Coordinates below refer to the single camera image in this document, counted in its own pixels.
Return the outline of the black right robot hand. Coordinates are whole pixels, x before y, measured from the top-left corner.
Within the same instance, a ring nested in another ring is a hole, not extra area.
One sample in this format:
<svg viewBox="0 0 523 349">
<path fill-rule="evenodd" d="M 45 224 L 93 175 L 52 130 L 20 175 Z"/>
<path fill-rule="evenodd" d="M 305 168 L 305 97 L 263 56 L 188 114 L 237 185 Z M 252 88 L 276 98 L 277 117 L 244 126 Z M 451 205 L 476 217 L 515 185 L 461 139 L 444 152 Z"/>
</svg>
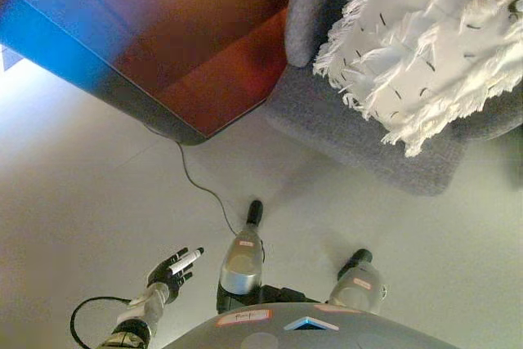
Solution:
<svg viewBox="0 0 523 349">
<path fill-rule="evenodd" d="M 523 14 L 523 0 L 513 0 L 508 5 L 509 21 L 515 23 L 522 19 Z"/>
</svg>

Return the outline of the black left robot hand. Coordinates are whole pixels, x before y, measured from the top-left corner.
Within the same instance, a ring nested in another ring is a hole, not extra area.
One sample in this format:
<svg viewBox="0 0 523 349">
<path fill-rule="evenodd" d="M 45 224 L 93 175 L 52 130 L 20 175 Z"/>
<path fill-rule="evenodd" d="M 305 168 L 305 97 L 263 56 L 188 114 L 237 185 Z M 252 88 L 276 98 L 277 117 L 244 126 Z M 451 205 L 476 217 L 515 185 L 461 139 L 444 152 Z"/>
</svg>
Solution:
<svg viewBox="0 0 523 349">
<path fill-rule="evenodd" d="M 193 276 L 192 267 L 194 262 L 204 253 L 203 248 L 190 251 L 184 247 L 174 253 L 171 257 L 160 262 L 148 275 L 146 286 L 152 284 L 165 284 L 170 292 L 178 292 L 179 289 Z"/>
</svg>

